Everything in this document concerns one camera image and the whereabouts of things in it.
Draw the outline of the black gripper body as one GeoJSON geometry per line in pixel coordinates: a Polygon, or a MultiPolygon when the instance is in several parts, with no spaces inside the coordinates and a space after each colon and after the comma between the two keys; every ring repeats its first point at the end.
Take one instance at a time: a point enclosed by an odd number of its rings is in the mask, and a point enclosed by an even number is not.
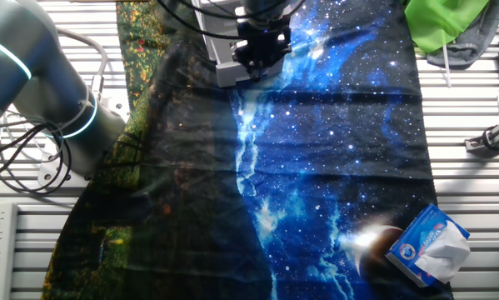
{"type": "Polygon", "coordinates": [[[237,33],[239,41],[232,45],[232,52],[235,47],[248,46],[252,53],[252,66],[259,62],[274,66],[292,51],[289,19],[272,21],[264,29],[253,26],[249,21],[238,21],[237,33]]]}

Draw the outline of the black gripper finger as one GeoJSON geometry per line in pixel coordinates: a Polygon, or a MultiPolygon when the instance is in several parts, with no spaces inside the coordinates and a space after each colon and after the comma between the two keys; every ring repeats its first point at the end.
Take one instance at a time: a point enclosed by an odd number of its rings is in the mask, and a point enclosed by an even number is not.
{"type": "Polygon", "coordinates": [[[232,53],[232,59],[236,63],[240,63],[247,71],[253,69],[252,53],[248,46],[235,47],[232,53]]]}
{"type": "Polygon", "coordinates": [[[272,66],[265,64],[264,62],[259,62],[258,65],[252,67],[251,80],[253,80],[253,82],[258,82],[266,77],[271,71],[272,66]]]}

